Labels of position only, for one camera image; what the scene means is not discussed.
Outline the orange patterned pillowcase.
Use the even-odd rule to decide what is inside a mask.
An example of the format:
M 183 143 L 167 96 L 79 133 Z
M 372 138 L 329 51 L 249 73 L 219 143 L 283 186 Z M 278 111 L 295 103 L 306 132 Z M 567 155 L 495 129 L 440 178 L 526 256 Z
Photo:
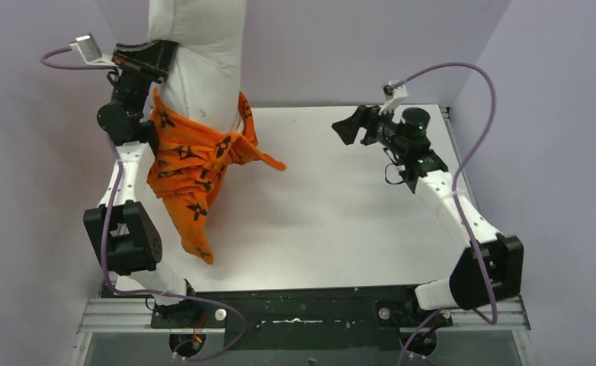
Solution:
M 239 132 L 221 133 L 168 108 L 157 91 L 150 115 L 159 146 L 147 183 L 162 200 L 187 253 L 213 264 L 205 226 L 229 165 L 263 162 L 284 171 L 286 165 L 258 148 L 253 112 L 239 95 Z

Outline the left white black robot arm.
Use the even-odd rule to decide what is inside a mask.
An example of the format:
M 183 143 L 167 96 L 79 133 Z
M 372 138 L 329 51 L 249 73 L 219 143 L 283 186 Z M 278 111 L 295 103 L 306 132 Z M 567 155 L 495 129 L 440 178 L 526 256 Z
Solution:
M 113 88 L 111 99 L 97 112 L 114 156 L 113 172 L 97 207 L 83 216 L 104 282 L 112 294 L 152 296 L 156 311 L 189 326 L 198 320 L 200 304 L 192 299 L 187 280 L 163 263 L 162 238 L 139 199 L 159 147 L 155 124 L 145 120 L 144 107 L 152 85 L 168 78 L 178 44 L 119 43 L 111 55 L 104 55 L 92 37 L 85 36 L 73 46 L 88 65 L 109 70 Z

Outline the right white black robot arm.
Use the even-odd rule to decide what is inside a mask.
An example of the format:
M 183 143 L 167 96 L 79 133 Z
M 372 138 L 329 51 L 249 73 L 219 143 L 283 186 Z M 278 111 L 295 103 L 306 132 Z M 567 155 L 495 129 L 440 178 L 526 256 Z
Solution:
M 521 292 L 524 245 L 490 224 L 461 192 L 443 159 L 427 137 L 431 115 L 406 108 L 399 121 L 379 106 L 360 106 L 332 124 L 343 144 L 379 143 L 398 169 L 402 183 L 424 201 L 450 234 L 460 254 L 446 278 L 415 287 L 403 313 L 408 322 L 425 324 L 437 309 L 472 310 L 508 300 Z

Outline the white pillow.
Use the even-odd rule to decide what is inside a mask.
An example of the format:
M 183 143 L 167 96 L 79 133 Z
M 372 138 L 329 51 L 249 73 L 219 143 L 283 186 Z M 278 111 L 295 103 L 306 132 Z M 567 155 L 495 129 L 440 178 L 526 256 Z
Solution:
M 150 1 L 149 40 L 178 44 L 166 107 L 220 133 L 242 129 L 239 114 L 245 1 Z

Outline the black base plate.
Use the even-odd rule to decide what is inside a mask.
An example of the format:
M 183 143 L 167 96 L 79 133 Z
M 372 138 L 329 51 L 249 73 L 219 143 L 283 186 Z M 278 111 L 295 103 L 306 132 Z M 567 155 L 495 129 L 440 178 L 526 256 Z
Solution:
M 101 332 L 165 332 L 170 349 L 205 357 L 244 350 L 394 350 L 426 352 L 449 311 L 419 307 L 411 286 L 337 287 L 202 293 L 189 310 L 156 311 L 151 297 L 92 300 L 83 326 Z

